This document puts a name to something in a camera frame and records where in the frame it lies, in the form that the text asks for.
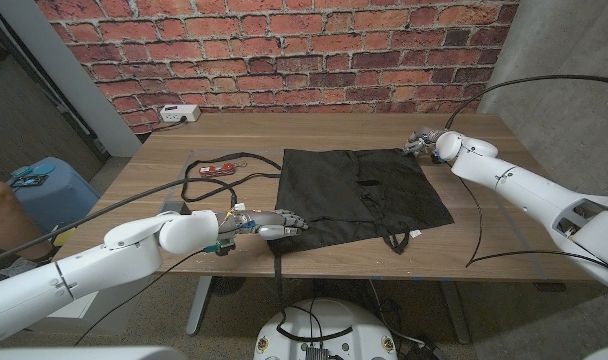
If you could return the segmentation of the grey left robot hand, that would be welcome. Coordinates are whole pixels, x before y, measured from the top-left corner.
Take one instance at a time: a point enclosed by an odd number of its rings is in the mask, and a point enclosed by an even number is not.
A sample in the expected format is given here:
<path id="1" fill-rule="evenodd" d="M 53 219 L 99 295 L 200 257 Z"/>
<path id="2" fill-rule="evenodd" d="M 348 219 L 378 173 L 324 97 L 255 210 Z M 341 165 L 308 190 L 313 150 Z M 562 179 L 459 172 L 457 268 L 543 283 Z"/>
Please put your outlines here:
<path id="1" fill-rule="evenodd" d="M 258 234 L 272 241 L 300 235 L 309 228 L 303 218 L 288 210 L 233 210 L 229 215 L 217 214 L 218 240 L 238 234 Z"/>

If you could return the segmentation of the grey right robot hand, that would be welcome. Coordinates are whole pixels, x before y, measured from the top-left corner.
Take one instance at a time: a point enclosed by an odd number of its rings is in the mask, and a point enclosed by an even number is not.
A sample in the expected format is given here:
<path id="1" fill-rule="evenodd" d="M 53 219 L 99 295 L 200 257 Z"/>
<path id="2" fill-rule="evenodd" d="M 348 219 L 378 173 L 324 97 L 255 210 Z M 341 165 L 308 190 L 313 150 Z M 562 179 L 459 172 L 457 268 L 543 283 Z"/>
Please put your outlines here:
<path id="1" fill-rule="evenodd" d="M 435 144 L 443 133 L 443 130 L 419 126 L 406 141 L 402 152 L 404 155 L 418 157 L 429 145 Z"/>

